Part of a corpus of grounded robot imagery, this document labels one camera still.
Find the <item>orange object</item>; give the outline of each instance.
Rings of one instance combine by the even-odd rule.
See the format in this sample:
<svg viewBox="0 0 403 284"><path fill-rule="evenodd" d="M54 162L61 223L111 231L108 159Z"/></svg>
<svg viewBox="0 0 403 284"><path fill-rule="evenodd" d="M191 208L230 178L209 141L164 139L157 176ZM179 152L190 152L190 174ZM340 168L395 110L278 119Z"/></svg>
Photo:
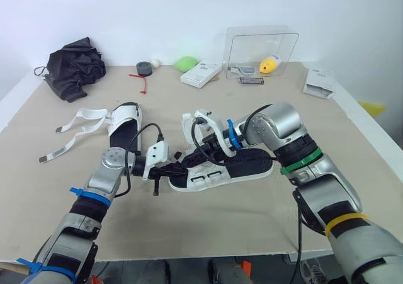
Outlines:
<svg viewBox="0 0 403 284"><path fill-rule="evenodd" d="M248 261L242 261L241 263L241 268L245 271L245 274L247 274L247 277L251 277L251 272L252 272L252 263Z"/></svg>
<svg viewBox="0 0 403 284"><path fill-rule="evenodd" d="M138 77L138 78L142 78L142 79L144 79L144 90L143 91L140 91L140 93L143 93L143 94L147 94L147 81L145 80L145 77L144 76L140 76L140 75L136 75L136 74L129 74L129 76L131 76L131 77Z"/></svg>
<svg viewBox="0 0 403 284"><path fill-rule="evenodd" d="M95 276L91 276L91 284L103 284L103 281Z"/></svg>

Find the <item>white cardboard box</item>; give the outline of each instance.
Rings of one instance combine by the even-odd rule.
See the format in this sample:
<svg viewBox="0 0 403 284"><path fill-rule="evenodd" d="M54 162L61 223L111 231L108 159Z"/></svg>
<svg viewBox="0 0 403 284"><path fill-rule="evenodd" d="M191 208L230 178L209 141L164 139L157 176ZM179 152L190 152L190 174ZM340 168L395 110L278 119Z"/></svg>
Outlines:
<svg viewBox="0 0 403 284"><path fill-rule="evenodd" d="M309 68L302 92L329 99L334 92L333 72L318 68Z"/></svg>
<svg viewBox="0 0 403 284"><path fill-rule="evenodd" d="M201 88L222 69L222 64L202 61L181 76L181 82Z"/></svg>

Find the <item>yellow object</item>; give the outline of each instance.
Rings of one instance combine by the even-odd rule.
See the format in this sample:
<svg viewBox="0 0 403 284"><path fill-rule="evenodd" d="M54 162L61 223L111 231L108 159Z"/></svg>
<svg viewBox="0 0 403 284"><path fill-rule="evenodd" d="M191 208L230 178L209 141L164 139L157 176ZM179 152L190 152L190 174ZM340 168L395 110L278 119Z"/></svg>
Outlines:
<svg viewBox="0 0 403 284"><path fill-rule="evenodd" d="M340 224L341 222L344 222L344 221L347 221L350 219L369 220L369 218L366 215L364 215L363 213L347 213L346 215L338 216L337 218L334 218L326 225L326 228L325 228L326 237L329 238L330 231L333 227Z"/></svg>
<svg viewBox="0 0 403 284"><path fill-rule="evenodd" d="M260 63L259 72L261 73L272 73L281 64L281 59L277 55L272 55Z"/></svg>
<svg viewBox="0 0 403 284"><path fill-rule="evenodd" d="M368 112L372 117L376 117L386 110L385 105L376 105L373 103L366 103L364 101L358 101L358 103Z"/></svg>

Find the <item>green ball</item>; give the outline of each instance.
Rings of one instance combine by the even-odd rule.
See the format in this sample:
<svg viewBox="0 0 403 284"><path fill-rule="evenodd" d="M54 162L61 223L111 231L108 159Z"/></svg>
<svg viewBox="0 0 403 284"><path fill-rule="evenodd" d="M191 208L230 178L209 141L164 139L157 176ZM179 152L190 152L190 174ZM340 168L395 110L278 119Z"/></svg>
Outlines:
<svg viewBox="0 0 403 284"><path fill-rule="evenodd" d="M197 63L198 61L194 57L184 56L174 64L174 67L181 72L188 72L191 68L196 66Z"/></svg>

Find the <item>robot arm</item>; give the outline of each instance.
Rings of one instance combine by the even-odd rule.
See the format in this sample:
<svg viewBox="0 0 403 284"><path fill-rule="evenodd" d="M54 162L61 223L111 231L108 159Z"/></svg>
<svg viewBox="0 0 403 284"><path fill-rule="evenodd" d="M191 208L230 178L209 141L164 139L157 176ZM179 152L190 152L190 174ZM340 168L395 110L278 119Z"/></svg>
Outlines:
<svg viewBox="0 0 403 284"><path fill-rule="evenodd" d="M236 122L234 131L244 147L263 143L274 152L281 173L296 186L293 196L306 224L325 233L350 283L401 281L402 244L361 213L356 191L291 105L270 105Z"/></svg>
<svg viewBox="0 0 403 284"><path fill-rule="evenodd" d="M31 267L31 275L23 283L67 284L87 280L98 250L93 241L125 174L124 159L124 149L109 148L84 188L70 190L77 200L39 250L34 263L18 260ZM129 152L128 166L133 169L134 165L135 155Z"/></svg>

